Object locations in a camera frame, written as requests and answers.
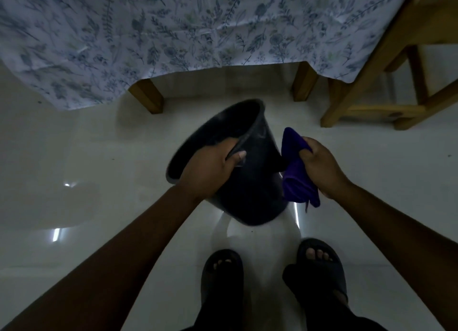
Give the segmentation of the person's right hand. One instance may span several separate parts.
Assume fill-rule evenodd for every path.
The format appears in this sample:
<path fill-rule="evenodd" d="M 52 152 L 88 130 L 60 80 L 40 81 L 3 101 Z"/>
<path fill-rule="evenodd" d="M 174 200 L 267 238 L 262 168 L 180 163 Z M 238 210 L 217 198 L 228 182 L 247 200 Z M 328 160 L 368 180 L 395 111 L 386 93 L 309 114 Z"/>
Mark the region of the person's right hand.
<path fill-rule="evenodd" d="M 309 178 L 321 193 L 332 200 L 339 201 L 352 185 L 333 154 L 318 141 L 314 159 L 304 163 L 304 166 Z"/>

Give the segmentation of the person's left hand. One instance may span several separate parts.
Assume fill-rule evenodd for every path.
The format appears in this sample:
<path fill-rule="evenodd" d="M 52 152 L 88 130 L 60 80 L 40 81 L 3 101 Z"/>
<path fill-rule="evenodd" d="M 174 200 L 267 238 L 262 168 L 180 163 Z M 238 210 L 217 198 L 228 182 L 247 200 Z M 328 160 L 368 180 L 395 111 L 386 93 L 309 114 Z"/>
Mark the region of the person's left hand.
<path fill-rule="evenodd" d="M 197 201 L 212 197 L 235 168 L 225 167 L 225 161 L 237 143 L 237 138 L 229 137 L 221 143 L 199 149 L 187 163 L 176 187 Z"/>

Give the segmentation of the black plastic bucket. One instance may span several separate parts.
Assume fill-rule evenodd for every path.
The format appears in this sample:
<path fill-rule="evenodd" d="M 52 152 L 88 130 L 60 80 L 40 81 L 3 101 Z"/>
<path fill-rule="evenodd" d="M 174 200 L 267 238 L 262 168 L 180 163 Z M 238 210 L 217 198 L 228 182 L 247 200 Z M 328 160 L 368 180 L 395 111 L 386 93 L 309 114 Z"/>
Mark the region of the black plastic bucket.
<path fill-rule="evenodd" d="M 208 201 L 247 226 L 266 224 L 281 214 L 289 202 L 283 196 L 281 175 L 287 164 L 278 151 L 261 99 L 238 102 L 200 126 L 170 160 L 166 179 L 176 184 L 196 151 L 228 137 L 238 142 L 227 157 L 239 151 L 245 151 L 246 156 Z"/>

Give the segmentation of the purple cleaning cloth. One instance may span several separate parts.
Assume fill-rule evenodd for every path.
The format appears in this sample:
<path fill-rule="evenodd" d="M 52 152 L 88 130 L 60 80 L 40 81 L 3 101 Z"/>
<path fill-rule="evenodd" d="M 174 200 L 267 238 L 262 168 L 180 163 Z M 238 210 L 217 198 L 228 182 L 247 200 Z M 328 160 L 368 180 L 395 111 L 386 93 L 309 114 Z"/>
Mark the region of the purple cleaning cloth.
<path fill-rule="evenodd" d="M 283 172 L 283 197 L 289 202 L 311 205 L 318 208 L 321 205 L 318 187 L 312 182 L 306 172 L 300 151 L 312 149 L 308 143 L 293 128 L 286 127 L 283 131 L 281 155 L 286 163 Z"/>

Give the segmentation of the person's right forearm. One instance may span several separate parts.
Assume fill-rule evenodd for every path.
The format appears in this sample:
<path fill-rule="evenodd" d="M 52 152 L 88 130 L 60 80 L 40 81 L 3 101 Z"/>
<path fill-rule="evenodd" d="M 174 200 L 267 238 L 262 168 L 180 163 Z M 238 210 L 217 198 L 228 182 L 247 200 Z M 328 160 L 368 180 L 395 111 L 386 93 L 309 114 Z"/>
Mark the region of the person's right forearm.
<path fill-rule="evenodd" d="M 445 331 L 458 331 L 458 243 L 351 182 L 326 191 L 409 284 Z"/>

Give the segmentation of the person's left forearm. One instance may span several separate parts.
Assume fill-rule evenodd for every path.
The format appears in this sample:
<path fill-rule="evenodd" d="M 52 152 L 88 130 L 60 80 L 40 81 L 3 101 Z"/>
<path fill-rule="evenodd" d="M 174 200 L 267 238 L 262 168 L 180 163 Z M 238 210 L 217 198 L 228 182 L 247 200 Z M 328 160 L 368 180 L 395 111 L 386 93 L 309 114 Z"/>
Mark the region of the person's left forearm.
<path fill-rule="evenodd" d="M 172 186 L 1 331 L 120 331 L 157 259 L 210 194 Z"/>

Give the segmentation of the person's right black sandal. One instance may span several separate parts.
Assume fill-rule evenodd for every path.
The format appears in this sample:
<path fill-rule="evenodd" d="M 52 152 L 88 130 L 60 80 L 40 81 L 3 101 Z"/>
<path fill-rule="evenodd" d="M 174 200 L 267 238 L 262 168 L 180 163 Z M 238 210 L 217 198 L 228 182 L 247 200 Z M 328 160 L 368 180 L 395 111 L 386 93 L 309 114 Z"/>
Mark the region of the person's right black sandal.
<path fill-rule="evenodd" d="M 300 304 L 336 299 L 349 306 L 342 262 L 324 241 L 303 239 L 296 262 L 285 267 L 282 278 Z"/>

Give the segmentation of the person's black sandal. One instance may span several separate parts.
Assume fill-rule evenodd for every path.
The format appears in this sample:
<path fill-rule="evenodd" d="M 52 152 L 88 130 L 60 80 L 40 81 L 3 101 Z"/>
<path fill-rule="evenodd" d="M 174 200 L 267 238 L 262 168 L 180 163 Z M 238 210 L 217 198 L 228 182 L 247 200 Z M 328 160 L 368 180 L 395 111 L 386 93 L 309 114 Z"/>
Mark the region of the person's black sandal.
<path fill-rule="evenodd" d="M 201 276 L 201 312 L 211 317 L 242 316 L 244 267 L 232 249 L 221 249 L 207 259 Z"/>
<path fill-rule="evenodd" d="M 296 262 L 285 267 L 282 278 L 300 304 L 336 299 L 349 306 L 342 262 L 324 241 L 303 239 Z"/>

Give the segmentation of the wooden chair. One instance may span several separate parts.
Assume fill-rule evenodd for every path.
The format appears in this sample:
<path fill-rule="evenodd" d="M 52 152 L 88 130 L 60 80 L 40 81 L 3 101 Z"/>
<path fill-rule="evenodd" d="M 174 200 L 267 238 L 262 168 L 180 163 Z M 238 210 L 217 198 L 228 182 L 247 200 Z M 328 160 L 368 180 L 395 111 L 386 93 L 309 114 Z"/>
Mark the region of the wooden chair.
<path fill-rule="evenodd" d="M 430 93 L 419 46 L 458 44 L 458 0 L 407 0 L 353 83 L 329 79 L 330 106 L 320 126 L 331 128 L 342 117 L 393 119 L 405 131 L 458 103 L 458 79 Z M 382 72 L 409 63 L 415 105 L 356 105 L 355 101 Z"/>

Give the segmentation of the person's left black sandal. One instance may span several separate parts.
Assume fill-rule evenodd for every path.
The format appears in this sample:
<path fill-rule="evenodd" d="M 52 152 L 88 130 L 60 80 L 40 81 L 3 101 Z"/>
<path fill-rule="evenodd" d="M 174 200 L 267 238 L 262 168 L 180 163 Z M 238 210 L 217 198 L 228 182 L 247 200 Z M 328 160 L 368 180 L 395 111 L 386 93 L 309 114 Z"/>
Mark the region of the person's left black sandal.
<path fill-rule="evenodd" d="M 201 276 L 201 312 L 211 317 L 242 316 L 244 267 L 232 249 L 221 249 L 207 259 Z"/>

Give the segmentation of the floral white tablecloth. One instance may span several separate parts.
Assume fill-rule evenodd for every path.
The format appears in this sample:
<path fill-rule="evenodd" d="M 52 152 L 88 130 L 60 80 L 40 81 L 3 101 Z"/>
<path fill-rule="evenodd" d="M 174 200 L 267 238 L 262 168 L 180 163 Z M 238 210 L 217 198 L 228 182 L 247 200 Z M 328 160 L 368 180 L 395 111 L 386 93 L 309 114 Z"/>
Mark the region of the floral white tablecloth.
<path fill-rule="evenodd" d="M 139 80 L 307 62 L 351 83 L 405 0 L 0 0 L 0 58 L 59 110 Z"/>

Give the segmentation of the person's black trousers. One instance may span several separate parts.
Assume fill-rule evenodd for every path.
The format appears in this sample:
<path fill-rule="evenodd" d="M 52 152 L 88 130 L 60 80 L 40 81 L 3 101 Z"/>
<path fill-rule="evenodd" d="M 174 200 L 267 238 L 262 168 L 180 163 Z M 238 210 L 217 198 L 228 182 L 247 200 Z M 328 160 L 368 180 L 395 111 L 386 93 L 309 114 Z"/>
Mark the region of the person's black trousers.
<path fill-rule="evenodd" d="M 216 293 L 202 305 L 193 325 L 180 331 L 387 331 L 356 316 L 335 296 L 309 296 L 297 302 L 251 304 L 240 296 Z"/>

